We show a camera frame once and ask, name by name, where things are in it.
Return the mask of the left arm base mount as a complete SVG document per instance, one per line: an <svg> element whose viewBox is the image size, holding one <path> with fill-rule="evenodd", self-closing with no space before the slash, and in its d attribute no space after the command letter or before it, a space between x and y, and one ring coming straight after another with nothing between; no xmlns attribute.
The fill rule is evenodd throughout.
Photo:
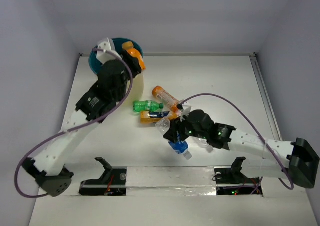
<svg viewBox="0 0 320 226"><path fill-rule="evenodd" d="M126 167L112 167L104 158L96 157L102 164L103 174L98 179L82 181L78 193L81 196L126 196Z"/></svg>

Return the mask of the small orange bottle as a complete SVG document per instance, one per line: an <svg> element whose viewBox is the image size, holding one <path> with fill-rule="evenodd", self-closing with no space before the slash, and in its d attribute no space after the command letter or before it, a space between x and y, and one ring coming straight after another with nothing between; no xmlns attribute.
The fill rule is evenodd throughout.
<svg viewBox="0 0 320 226"><path fill-rule="evenodd" d="M138 59L138 63L140 65L142 71L144 71L146 69L144 59L143 59L141 53L139 52L139 50L134 47L134 44L132 41L124 42L122 44L122 48L125 51L127 51L132 57Z"/></svg>

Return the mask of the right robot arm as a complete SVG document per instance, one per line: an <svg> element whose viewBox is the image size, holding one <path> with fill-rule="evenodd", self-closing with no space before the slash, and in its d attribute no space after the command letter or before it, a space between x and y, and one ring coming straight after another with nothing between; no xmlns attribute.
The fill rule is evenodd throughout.
<svg viewBox="0 0 320 226"><path fill-rule="evenodd" d="M244 156L238 157L230 168L230 176L236 182L247 177L274 177L287 178L290 183L303 188L314 188L316 183L320 157L303 138L295 141L264 139L258 133L253 135L234 126L214 122L200 109L172 119L163 137L172 143L189 137L200 138L213 148L261 158L255 165Z"/></svg>

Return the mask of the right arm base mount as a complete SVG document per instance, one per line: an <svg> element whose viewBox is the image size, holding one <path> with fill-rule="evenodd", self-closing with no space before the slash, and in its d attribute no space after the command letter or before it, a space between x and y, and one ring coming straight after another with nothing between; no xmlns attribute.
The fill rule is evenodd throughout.
<svg viewBox="0 0 320 226"><path fill-rule="evenodd" d="M245 160L245 157L237 157L231 166L214 169L212 181L217 185L217 195L263 195L261 179L242 173Z"/></svg>

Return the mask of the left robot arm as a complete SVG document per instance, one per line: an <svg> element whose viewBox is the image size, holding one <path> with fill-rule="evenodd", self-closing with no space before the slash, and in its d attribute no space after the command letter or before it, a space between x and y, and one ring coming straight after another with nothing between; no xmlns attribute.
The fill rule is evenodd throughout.
<svg viewBox="0 0 320 226"><path fill-rule="evenodd" d="M35 157L26 154L17 166L17 171L23 168L35 179L44 191L43 196L56 197L68 189L74 173L66 168L67 159L93 130L128 100L135 78L146 68L136 49L123 49L117 53L94 48L92 52L97 58L106 56L97 81L76 103L60 132L35 147L45 145L45 149Z"/></svg>

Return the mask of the clear bottle blue label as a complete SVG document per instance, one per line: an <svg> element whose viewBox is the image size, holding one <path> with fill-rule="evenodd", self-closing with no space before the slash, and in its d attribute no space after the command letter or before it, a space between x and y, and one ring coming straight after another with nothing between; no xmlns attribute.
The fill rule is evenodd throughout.
<svg viewBox="0 0 320 226"><path fill-rule="evenodd" d="M170 127L170 120L167 117L162 118L155 124L155 126L161 133L161 135L164 137L164 134L168 131ZM170 142L167 139L166 141L177 154L182 155L186 160L190 160L192 158L192 154L189 151L189 145L186 141Z"/></svg>

